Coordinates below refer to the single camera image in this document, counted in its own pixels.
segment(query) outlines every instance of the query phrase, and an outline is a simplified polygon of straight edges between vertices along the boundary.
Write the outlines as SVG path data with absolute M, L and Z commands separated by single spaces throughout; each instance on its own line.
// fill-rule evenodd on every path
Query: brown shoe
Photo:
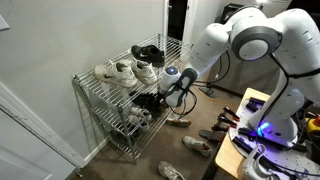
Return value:
M 185 119 L 168 119 L 166 120 L 166 124 L 181 128 L 187 128 L 191 125 L 191 121 Z

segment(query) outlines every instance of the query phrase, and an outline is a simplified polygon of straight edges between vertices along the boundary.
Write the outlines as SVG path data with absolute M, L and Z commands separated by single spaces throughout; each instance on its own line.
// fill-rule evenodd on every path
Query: metal wire shoe rack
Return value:
M 147 45 L 155 45 L 165 52 L 165 66 L 161 68 L 153 67 L 158 79 L 160 78 L 163 69 L 174 66 L 179 59 L 187 59 L 188 53 L 191 50 L 191 44 L 160 34 L 138 44 L 138 46 Z M 113 57 L 111 60 L 117 62 L 121 59 L 133 59 L 130 49 Z M 167 116 L 171 113 L 171 110 L 167 109 L 160 117 L 153 117 L 154 120 L 149 123 L 150 129 L 146 133 L 141 134 L 141 136 L 133 142 L 131 136 L 137 128 L 139 128 L 142 122 L 134 124 L 133 126 L 128 121 L 130 108 L 134 106 L 132 100 L 140 93 L 156 93 L 158 90 L 157 83 L 146 86 L 141 82 L 138 82 L 134 87 L 123 88 L 97 80 L 92 69 L 82 74 L 74 75 L 72 85 L 75 92 L 81 97 L 81 100 L 88 109 L 91 118 L 104 133 L 105 138 L 108 138 L 109 142 L 112 142 L 127 155 L 131 156 L 135 163 L 137 163 L 137 158 L 140 156 L 141 152 L 159 131 Z M 116 130 L 124 135 L 129 146 L 114 141 L 110 136 L 111 130 Z

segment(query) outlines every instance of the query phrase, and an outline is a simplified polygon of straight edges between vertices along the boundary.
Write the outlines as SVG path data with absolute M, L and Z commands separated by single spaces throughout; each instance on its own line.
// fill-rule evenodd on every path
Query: door frame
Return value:
M 87 162 L 62 140 L 37 114 L 0 82 L 0 108 L 14 117 L 20 125 L 47 144 L 51 149 L 73 164 L 84 167 Z
M 163 3 L 164 3 L 163 35 L 168 36 L 169 0 L 164 0 Z M 197 6 L 198 6 L 198 0 L 188 0 L 186 17 L 184 21 L 183 37 L 182 37 L 183 42 L 191 43 Z

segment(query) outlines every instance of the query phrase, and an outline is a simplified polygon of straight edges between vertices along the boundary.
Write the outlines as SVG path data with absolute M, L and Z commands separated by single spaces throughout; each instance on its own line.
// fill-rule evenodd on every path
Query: table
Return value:
M 250 97 L 266 101 L 270 96 L 252 88 L 247 88 L 241 103 Z M 228 133 L 224 138 L 215 158 L 216 165 L 228 172 L 234 178 L 242 179 L 242 163 L 244 160 L 245 158 L 238 152 L 237 149 L 234 148 Z

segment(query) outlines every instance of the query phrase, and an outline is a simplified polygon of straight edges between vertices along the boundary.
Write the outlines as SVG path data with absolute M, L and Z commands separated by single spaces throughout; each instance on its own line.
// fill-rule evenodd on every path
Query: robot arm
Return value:
M 160 89 L 166 92 L 164 101 L 172 107 L 180 106 L 194 81 L 229 48 L 237 58 L 248 61 L 274 53 L 274 61 L 282 70 L 277 87 L 249 124 L 264 138 L 293 146 L 297 126 L 291 115 L 302 107 L 304 96 L 320 105 L 319 42 L 319 30 L 303 10 L 292 9 L 268 19 L 255 7 L 239 9 L 225 25 L 206 28 L 178 81 L 166 80 L 174 85 L 165 89 L 160 81 Z M 268 126 L 259 133 L 261 123 Z

